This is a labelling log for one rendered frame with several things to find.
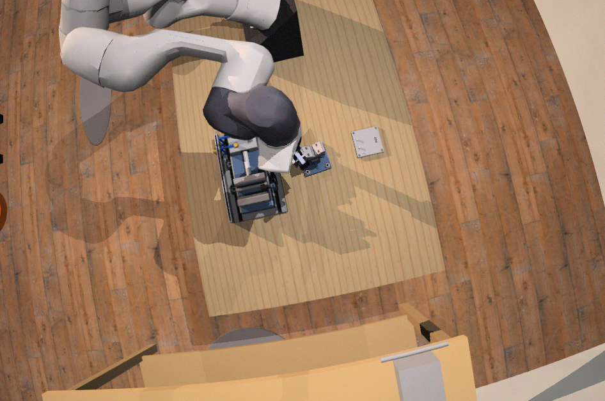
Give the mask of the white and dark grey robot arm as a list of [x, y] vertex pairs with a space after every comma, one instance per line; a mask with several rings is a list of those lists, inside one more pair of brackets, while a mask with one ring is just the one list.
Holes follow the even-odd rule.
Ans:
[[71, 72], [120, 92], [144, 86], [181, 56], [221, 62], [203, 108], [208, 124], [233, 139], [258, 137], [259, 169], [289, 173], [301, 122], [292, 101], [267, 86], [275, 66], [264, 46], [166, 29], [137, 36], [108, 31], [110, 23], [140, 15], [155, 28], [203, 15], [265, 30], [279, 5], [280, 0], [61, 0], [60, 56]]

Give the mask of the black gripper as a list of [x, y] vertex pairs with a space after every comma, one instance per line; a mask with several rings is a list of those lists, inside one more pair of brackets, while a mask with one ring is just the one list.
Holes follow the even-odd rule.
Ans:
[[301, 139], [302, 139], [302, 136], [297, 144], [297, 148], [295, 150], [293, 159], [295, 161], [294, 166], [299, 167], [299, 169], [301, 169], [301, 170], [304, 170], [310, 165], [310, 163], [308, 162], [308, 158], [304, 154], [302, 154], [300, 151]]

